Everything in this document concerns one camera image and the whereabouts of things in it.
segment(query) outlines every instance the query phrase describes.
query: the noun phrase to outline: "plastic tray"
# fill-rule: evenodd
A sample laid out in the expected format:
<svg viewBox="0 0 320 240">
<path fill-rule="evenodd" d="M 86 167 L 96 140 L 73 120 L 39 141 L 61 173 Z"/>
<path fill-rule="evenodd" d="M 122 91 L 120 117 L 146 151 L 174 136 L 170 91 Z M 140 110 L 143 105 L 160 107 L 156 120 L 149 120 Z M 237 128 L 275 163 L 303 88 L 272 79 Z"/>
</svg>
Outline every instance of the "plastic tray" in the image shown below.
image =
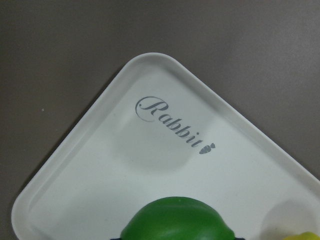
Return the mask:
<svg viewBox="0 0 320 240">
<path fill-rule="evenodd" d="M 128 62 L 16 199 L 20 240 L 108 240 L 185 196 L 237 237 L 320 230 L 320 183 L 173 58 Z"/>
</svg>

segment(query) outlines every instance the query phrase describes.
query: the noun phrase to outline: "yellow object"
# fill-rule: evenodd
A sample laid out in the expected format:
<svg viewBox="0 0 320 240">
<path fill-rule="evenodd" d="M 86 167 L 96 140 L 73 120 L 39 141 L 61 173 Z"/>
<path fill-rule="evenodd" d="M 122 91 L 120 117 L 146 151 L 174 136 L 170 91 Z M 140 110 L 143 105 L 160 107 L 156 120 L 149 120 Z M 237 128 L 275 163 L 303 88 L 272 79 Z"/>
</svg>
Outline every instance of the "yellow object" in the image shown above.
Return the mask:
<svg viewBox="0 0 320 240">
<path fill-rule="evenodd" d="M 287 236 L 283 240 L 320 240 L 320 236 L 313 232 L 307 231 L 299 235 Z"/>
</svg>

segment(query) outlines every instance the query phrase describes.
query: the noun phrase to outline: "gray surface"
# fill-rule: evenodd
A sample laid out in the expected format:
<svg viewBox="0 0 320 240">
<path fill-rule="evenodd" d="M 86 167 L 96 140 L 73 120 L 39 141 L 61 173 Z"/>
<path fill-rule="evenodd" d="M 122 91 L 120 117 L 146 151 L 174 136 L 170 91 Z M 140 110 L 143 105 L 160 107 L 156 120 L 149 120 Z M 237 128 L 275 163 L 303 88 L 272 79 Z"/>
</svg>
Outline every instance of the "gray surface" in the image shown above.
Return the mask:
<svg viewBox="0 0 320 240">
<path fill-rule="evenodd" d="M 319 26 L 319 1 L 1 1 L 0 239 L 16 239 L 21 189 L 146 52 L 177 59 L 320 178 Z"/>
</svg>

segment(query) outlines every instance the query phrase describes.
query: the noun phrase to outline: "tray rim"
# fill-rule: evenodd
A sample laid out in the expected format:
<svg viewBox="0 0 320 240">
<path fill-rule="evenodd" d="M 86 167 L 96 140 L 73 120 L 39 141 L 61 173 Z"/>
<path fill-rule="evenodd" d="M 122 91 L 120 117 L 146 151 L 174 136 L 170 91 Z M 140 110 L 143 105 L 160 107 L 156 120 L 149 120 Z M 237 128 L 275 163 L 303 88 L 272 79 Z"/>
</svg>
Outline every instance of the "tray rim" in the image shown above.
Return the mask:
<svg viewBox="0 0 320 240">
<path fill-rule="evenodd" d="M 80 118 L 78 123 L 72 128 L 72 130 L 67 134 L 67 136 L 61 141 L 59 146 L 54 150 L 54 152 L 47 158 L 47 160 L 44 162 L 44 164 L 41 166 L 41 168 L 32 176 L 31 180 L 27 183 L 27 185 L 20 191 L 17 198 L 15 199 L 12 209 L 11 209 L 11 225 L 13 228 L 13 231 L 18 239 L 24 240 L 23 236 L 23 230 L 26 230 L 28 224 L 24 224 L 23 226 L 19 226 L 17 222 L 19 222 L 19 217 L 22 215 L 19 210 L 22 208 L 23 200 L 24 198 L 26 200 L 30 201 L 32 198 L 32 191 L 36 190 L 37 187 L 41 187 L 41 184 L 38 184 L 37 186 L 37 180 L 38 178 L 41 178 L 43 174 L 45 174 L 45 171 L 54 173 L 54 169 L 50 169 L 51 165 L 57 165 L 54 162 L 52 162 L 52 159 L 54 159 L 61 151 L 63 151 L 63 147 L 68 141 L 72 141 L 72 138 L 75 138 L 75 135 L 77 134 L 77 131 L 81 131 L 82 125 L 85 124 L 86 120 L 93 115 L 93 111 L 101 104 L 101 101 L 105 95 L 107 95 L 114 86 L 121 81 L 121 75 L 127 71 L 132 65 L 134 65 L 136 62 L 148 59 L 148 58 L 162 58 L 166 61 L 170 61 L 173 64 L 175 64 L 177 67 L 181 68 L 186 74 L 188 74 L 192 80 L 194 81 L 194 85 L 197 85 L 201 91 L 204 91 L 203 97 L 205 99 L 213 98 L 215 97 L 218 99 L 226 108 L 226 111 L 228 114 L 234 115 L 238 118 L 238 123 L 242 124 L 243 127 L 248 131 L 252 131 L 254 134 L 256 134 L 259 139 L 262 142 L 267 143 L 270 148 L 275 148 L 279 154 L 282 154 L 283 157 L 285 157 L 289 162 L 286 162 L 285 164 L 291 168 L 293 168 L 296 171 L 301 171 L 301 174 L 303 174 L 304 181 L 306 181 L 312 186 L 316 187 L 320 190 L 320 180 L 317 179 L 313 174 L 311 174 L 304 166 L 302 166 L 297 160 L 295 160 L 290 154 L 288 154 L 285 150 L 283 150 L 279 145 L 277 145 L 272 139 L 270 139 L 265 133 L 263 133 L 260 129 L 258 129 L 255 125 L 253 125 L 247 118 L 245 118 L 242 114 L 240 114 L 235 108 L 233 108 L 228 102 L 226 102 L 223 98 L 221 98 L 213 89 L 209 88 L 204 82 L 202 82 L 200 79 L 198 79 L 193 73 L 191 73 L 186 67 L 184 67 L 180 62 L 178 62 L 173 57 L 159 53 L 159 52 L 147 52 L 140 54 L 131 60 L 129 60 L 123 68 L 118 72 L 118 74 L 113 78 L 113 80 L 109 83 L 109 85 L 102 91 L 102 93 L 99 95 L 99 97 L 96 99 L 96 101 L 89 107 L 89 109 L 83 114 L 83 116 Z"/>
</svg>

